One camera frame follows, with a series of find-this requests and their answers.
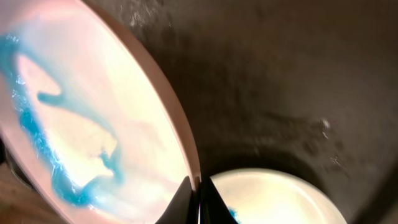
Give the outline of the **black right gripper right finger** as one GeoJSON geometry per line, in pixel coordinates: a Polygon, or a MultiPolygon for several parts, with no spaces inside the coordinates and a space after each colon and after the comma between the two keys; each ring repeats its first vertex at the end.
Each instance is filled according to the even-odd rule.
{"type": "Polygon", "coordinates": [[[210,178],[200,186],[200,224],[238,224],[210,178]]]}

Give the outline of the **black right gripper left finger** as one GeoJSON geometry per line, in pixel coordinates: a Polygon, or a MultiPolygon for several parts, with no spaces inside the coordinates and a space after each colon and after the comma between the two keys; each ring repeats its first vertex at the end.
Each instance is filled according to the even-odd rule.
{"type": "Polygon", "coordinates": [[[186,176],[156,224],[197,224],[198,195],[186,176]]]}

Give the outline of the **white plate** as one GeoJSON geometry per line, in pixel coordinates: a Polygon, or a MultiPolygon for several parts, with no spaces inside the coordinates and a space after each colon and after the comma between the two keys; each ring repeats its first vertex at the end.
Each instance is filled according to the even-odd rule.
{"type": "Polygon", "coordinates": [[[322,191],[285,172],[238,169],[211,180],[237,223],[347,224],[322,191]]]}
{"type": "Polygon", "coordinates": [[[83,1],[1,2],[1,139],[68,223],[156,223],[200,165],[144,46],[83,1]]]}

